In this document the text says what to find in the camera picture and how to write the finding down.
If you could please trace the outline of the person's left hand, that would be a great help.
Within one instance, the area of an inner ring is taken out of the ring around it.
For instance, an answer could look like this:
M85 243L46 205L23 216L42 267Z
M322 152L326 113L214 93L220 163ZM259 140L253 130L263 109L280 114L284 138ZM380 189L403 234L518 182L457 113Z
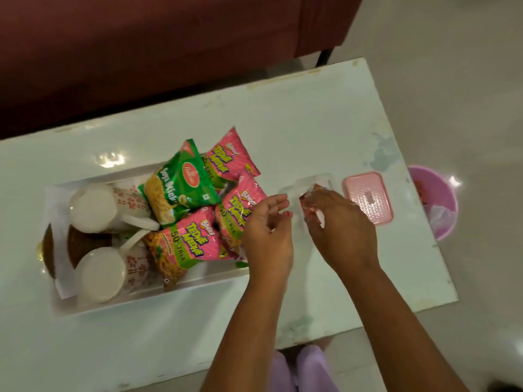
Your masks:
M270 216L289 205L286 194L267 197L253 208L246 223L242 245L255 284L280 285L288 280L293 264L292 219L270 225Z

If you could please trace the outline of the person's right hand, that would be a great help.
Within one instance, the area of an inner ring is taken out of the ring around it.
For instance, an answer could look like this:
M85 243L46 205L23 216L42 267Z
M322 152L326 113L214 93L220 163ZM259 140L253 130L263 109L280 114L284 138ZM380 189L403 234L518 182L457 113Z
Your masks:
M375 225L356 203L331 190L312 192L305 203L323 211L325 238L312 240L340 279L380 269Z

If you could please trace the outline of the small clear red wrapper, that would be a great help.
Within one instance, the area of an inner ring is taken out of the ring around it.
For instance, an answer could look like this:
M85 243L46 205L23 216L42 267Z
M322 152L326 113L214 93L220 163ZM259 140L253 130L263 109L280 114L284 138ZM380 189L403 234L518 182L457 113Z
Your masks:
M310 197L312 192L319 191L319 190L327 190L327 189L328 189L328 187L315 183L309 190L305 191L299 197L300 205L303 210L305 218L312 217L312 214L315 214L315 217L316 217L318 223L320 224L321 228L325 227L325 217L324 217L323 212L319 209L316 209L313 206L307 205L305 203L305 200L308 197Z

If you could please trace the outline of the person's left forearm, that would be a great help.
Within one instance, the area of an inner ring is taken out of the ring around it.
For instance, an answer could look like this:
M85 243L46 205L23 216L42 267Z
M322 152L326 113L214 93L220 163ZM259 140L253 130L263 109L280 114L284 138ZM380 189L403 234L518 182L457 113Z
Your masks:
M265 392L290 269L250 266L250 279L200 392Z

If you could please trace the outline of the person's right forearm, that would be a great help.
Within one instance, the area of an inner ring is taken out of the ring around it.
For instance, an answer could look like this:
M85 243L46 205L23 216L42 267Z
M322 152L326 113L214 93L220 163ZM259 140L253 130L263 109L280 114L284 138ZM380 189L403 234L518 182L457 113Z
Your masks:
M342 270L388 392L469 392L379 267Z

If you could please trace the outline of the clear plastic container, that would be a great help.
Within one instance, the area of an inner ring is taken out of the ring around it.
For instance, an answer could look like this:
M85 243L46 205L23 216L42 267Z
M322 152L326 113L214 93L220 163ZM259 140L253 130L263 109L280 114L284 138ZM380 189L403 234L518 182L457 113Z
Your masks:
M331 191L341 193L341 185L337 178L331 173L320 173L308 177L302 177L296 182L280 189L278 193L287 195L290 202L288 210L297 218L301 217L302 221L306 221L310 210L304 210L302 207L302 199L307 197L311 191L318 188L324 188Z

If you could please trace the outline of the pink snack packet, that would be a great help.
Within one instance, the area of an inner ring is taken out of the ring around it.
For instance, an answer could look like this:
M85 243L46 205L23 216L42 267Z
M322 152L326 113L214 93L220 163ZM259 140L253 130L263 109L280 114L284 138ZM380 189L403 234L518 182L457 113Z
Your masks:
M234 126L211 150L201 157L205 170L217 192L239 181L240 174L245 170L254 177L261 174Z
M236 186L226 193L215 207L215 219L220 235L238 256L241 254L246 223L252 215L253 208L265 198L267 195L264 190L252 173L245 169L240 173Z
M215 222L214 207L205 206L173 226L148 233L143 238L166 292L173 290L198 263L236 258L220 236Z

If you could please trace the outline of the pink container lid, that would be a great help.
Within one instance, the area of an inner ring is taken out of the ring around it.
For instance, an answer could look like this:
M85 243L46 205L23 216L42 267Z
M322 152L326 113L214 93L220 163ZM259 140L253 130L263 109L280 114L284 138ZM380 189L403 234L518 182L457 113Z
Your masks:
M393 221L394 213L382 175L376 171L346 177L344 196L356 203L376 226Z

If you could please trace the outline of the green snack packet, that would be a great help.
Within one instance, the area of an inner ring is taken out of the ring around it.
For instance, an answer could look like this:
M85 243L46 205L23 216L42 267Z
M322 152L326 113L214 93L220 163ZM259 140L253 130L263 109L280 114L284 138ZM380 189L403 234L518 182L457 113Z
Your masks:
M139 185L139 190L162 228L220 201L193 139L185 140L172 158Z

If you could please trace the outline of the white plastic bag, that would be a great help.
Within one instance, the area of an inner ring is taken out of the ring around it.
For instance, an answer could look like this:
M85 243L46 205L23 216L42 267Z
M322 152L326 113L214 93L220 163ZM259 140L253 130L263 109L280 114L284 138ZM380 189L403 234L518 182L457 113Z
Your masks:
M454 227L457 213L441 205L429 205L425 210L434 236L436 239L442 239Z

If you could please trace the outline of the pink plastic bin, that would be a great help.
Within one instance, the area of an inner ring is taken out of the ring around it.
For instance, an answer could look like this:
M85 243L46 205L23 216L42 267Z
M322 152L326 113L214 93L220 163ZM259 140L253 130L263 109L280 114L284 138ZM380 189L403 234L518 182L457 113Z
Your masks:
M454 188L451 186L449 180L445 177L443 177L438 172L421 165L409 165L408 171L410 174L410 177L413 180L419 180L422 181L425 189L427 191L427 197L428 197L428 204L422 205L422 208L424 210L425 216L426 210L425 208L429 205L441 205L449 208L450 210L454 210L457 213L457 220L458 220L458 214L459 214L459 205L457 201L457 197L454 192ZM454 230L457 220L454 224L454 227L448 231L447 234L443 236L442 239L436 239L437 242L440 242L444 239L446 239Z

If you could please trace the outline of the lavender trousers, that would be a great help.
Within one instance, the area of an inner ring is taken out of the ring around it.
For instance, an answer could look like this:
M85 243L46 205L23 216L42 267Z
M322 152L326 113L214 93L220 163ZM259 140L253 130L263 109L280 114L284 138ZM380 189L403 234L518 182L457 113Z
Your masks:
M274 351L266 392L339 392L324 351L316 344L300 349L291 368L281 351Z

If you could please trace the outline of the white floral mug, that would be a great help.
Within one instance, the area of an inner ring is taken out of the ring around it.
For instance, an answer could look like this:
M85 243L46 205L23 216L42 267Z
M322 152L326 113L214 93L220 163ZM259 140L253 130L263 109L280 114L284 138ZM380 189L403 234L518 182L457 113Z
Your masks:
M103 183L86 185L71 196L69 220L76 230L87 234L160 229L144 196Z
M89 304L107 303L146 285L153 274L143 239L151 230L113 234L111 243L90 250L75 268L78 298Z

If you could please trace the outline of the maroon sofa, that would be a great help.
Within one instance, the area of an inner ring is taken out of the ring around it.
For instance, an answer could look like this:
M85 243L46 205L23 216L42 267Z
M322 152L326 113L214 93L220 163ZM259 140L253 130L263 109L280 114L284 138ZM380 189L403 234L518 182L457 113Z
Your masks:
M0 0L0 140L342 45L362 0Z

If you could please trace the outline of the white paper napkin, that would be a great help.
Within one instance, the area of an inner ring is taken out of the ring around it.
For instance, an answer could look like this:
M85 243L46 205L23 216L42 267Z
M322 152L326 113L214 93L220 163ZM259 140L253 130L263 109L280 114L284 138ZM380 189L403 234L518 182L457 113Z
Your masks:
M49 186L44 190L44 227L51 227L52 258L54 280L58 295L67 299L77 295L74 267L67 250L69 219L69 200L72 190L61 186Z

